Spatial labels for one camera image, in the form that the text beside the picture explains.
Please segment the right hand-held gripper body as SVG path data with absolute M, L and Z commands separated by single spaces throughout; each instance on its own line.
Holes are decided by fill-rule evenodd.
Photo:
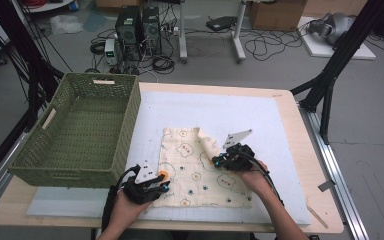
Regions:
M 247 171 L 252 168 L 251 161 L 254 159 L 255 153 L 248 145 L 241 144 L 252 133 L 252 130 L 245 130 L 237 133 L 231 133 L 227 136 L 223 149 L 229 154 L 224 159 L 224 169 L 229 171 Z

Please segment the printed cream cloth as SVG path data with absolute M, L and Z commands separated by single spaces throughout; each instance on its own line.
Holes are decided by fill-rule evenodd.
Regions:
M 250 208 L 252 193 L 240 178 L 211 162 L 219 153 L 217 141 L 200 128 L 165 128 L 158 170 L 167 174 L 170 190 L 153 206 Z

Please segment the green woven basket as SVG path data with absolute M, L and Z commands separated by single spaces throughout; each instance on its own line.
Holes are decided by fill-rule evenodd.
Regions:
M 140 103 L 135 75 L 65 74 L 9 171 L 32 186 L 108 187 L 125 169 Z

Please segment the person's right hand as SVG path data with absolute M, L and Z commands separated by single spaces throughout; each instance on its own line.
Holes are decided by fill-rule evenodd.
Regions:
M 261 171 L 261 167 L 267 169 L 263 162 L 253 163 L 252 168 L 247 171 L 239 171 L 237 175 L 243 181 L 245 186 L 259 197 L 273 195 L 273 189 Z

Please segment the person's left hand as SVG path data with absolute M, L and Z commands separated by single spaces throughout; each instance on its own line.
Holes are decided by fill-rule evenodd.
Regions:
M 114 227 L 116 230 L 124 231 L 131 226 L 150 205 L 150 202 L 136 204 L 132 202 L 124 192 L 120 191 L 116 197 L 109 226 Z

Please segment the white grid mat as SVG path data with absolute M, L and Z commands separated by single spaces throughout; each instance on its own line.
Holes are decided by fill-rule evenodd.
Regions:
M 311 223 L 305 195 L 280 116 L 272 98 L 230 95 L 188 94 L 146 91 L 141 104 L 128 154 L 128 166 L 148 164 L 158 170 L 165 128 L 200 128 L 217 141 L 220 153 L 231 133 L 252 130 L 244 139 L 269 167 L 269 175 L 293 220 Z M 270 221 L 267 210 L 252 193 L 250 208 L 154 207 L 141 214 L 143 220 L 262 223 Z

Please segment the black flat box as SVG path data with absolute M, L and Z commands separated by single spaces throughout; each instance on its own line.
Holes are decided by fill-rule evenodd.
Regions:
M 229 29 L 230 27 L 234 26 L 237 22 L 237 18 L 233 16 L 223 16 L 216 19 L 212 19 L 210 21 L 206 22 L 206 26 L 215 31 L 221 31 L 225 29 Z

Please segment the white power supply unit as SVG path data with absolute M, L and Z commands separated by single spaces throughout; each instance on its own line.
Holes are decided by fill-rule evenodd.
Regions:
M 107 39 L 105 41 L 104 54 L 108 65 L 115 66 L 117 64 L 117 54 L 114 39 Z

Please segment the black computer tower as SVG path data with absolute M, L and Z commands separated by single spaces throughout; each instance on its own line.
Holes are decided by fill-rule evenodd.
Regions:
M 140 43 L 143 40 L 140 8 L 138 6 L 122 6 L 115 29 L 123 56 L 139 60 L 141 57 Z
M 142 12 L 142 23 L 146 48 L 154 55 L 159 55 L 161 53 L 159 8 L 145 7 Z

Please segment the grey headset device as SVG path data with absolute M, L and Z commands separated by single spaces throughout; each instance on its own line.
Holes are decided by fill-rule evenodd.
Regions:
M 344 13 L 327 13 L 324 17 L 312 20 L 307 28 L 310 34 L 316 33 L 328 44 L 334 46 L 348 32 L 354 19 Z

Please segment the blue floor sheet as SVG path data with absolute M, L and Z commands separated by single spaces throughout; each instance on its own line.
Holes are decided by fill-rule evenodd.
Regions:
M 87 32 L 96 32 L 103 27 L 107 22 L 107 18 L 101 15 L 99 12 L 91 12 L 83 25 L 83 28 Z

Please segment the large cardboard box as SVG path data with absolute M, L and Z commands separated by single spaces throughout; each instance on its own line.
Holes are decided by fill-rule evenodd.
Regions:
M 326 13 L 342 12 L 357 16 L 368 0 L 308 0 L 304 16 L 322 17 Z

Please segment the clear plastic bag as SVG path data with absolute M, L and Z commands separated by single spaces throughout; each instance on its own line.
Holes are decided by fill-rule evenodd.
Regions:
M 58 15 L 50 19 L 52 33 L 54 35 L 75 34 L 84 30 L 83 24 L 76 16 Z

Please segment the white round table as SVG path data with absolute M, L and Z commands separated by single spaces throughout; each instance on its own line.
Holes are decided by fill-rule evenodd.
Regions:
M 40 7 L 23 6 L 23 9 L 28 9 L 32 13 L 46 12 L 68 6 L 73 1 L 74 0 L 63 0 L 60 3 L 46 3 Z

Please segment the grey metal bracket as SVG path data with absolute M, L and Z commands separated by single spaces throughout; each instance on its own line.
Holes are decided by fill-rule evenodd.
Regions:
M 324 191 L 326 191 L 326 190 L 328 190 L 328 189 L 333 188 L 335 185 L 336 185 L 336 183 L 335 183 L 333 180 L 328 180 L 328 181 L 326 181 L 326 182 L 320 184 L 320 185 L 318 186 L 318 189 L 319 189 L 321 192 L 324 192 Z

